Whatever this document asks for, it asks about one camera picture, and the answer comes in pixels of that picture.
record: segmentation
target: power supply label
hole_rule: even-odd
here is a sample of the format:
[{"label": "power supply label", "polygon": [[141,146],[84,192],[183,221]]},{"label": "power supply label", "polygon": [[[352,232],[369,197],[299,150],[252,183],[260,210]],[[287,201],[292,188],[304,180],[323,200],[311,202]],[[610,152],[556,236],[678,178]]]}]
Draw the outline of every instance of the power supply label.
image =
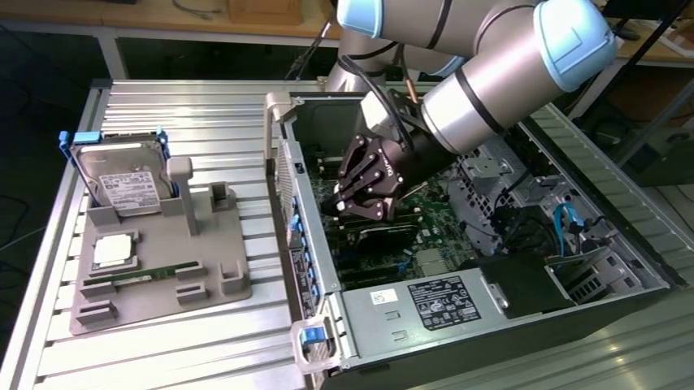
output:
[{"label": "power supply label", "polygon": [[482,318],[459,276],[407,286],[421,323],[429,331]]},{"label": "power supply label", "polygon": [[149,171],[101,175],[98,180],[116,210],[159,206],[159,194]]}]

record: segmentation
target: white label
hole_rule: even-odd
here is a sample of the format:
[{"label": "white label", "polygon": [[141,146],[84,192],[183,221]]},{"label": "white label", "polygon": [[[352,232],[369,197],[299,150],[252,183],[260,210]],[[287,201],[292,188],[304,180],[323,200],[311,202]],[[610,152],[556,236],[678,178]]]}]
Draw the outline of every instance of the white label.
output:
[{"label": "white label", "polygon": [[397,295],[395,294],[393,288],[371,292],[371,302],[375,305],[380,305],[381,303],[388,303],[388,302],[395,302],[395,301],[397,301]]},{"label": "white label", "polygon": [[159,206],[159,194],[149,171],[102,175],[98,180],[116,210]]}]

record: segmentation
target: metal bracket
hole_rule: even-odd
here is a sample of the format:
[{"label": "metal bracket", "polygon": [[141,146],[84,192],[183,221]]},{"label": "metal bracket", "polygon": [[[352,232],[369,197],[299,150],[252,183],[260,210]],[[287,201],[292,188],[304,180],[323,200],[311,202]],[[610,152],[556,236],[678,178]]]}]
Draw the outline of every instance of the metal bracket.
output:
[{"label": "metal bracket", "polygon": [[263,157],[265,164],[272,158],[272,124],[284,122],[292,111],[293,102],[288,92],[272,92],[265,95],[263,111]]}]

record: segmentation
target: aluminum extrusion table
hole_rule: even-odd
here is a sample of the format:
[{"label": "aluminum extrusion table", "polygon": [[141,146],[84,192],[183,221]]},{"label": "aluminum extrusion table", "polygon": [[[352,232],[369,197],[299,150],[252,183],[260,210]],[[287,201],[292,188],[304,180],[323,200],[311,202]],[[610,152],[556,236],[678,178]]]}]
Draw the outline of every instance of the aluminum extrusion table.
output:
[{"label": "aluminum extrusion table", "polygon": [[[1,389],[304,387],[292,360],[287,293],[263,174],[263,97],[283,90],[309,92],[319,86],[315,82],[116,81],[110,88],[90,91],[80,131],[163,125],[171,153],[193,160],[193,189],[219,180],[233,186],[253,295],[245,301],[72,337],[68,316],[86,203],[84,185],[68,165],[0,371]],[[631,209],[624,215],[634,226],[642,231],[662,223],[647,239],[663,245],[658,250],[691,283],[691,238],[674,235],[667,217],[652,207],[630,206],[628,191],[638,189],[618,188],[626,179],[607,175],[614,168],[604,165],[608,160],[591,158],[599,152],[582,134],[571,136],[552,127],[554,115],[560,114],[551,108],[535,115],[546,122],[546,133],[580,169],[592,170],[588,176],[614,187],[620,208]],[[419,389],[694,388],[691,361],[694,293],[686,290],[583,340]]]}]

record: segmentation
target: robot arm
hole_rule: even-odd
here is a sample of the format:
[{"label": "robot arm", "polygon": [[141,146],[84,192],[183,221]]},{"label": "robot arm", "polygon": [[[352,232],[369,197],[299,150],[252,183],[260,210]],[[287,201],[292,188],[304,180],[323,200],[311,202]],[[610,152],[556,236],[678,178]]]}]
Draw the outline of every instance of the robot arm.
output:
[{"label": "robot arm", "polygon": [[[385,100],[377,90],[361,101],[364,123],[344,155],[335,194],[323,203],[332,215],[391,218],[401,196],[456,154],[575,90],[616,54],[588,0],[536,6],[528,0],[340,0],[337,21],[373,39],[470,60],[421,104],[393,92]],[[341,68],[365,80],[356,66],[343,61]]]},{"label": "robot arm", "polygon": [[[339,40],[337,56],[349,55],[356,64],[371,76],[376,84],[384,84],[384,68],[395,62],[396,42],[369,38],[359,32],[345,29]],[[403,55],[409,69],[432,76],[448,76],[463,65],[460,56],[445,54],[412,45],[404,46]],[[336,63],[327,77],[327,92],[367,92],[361,78],[349,73]]]}]

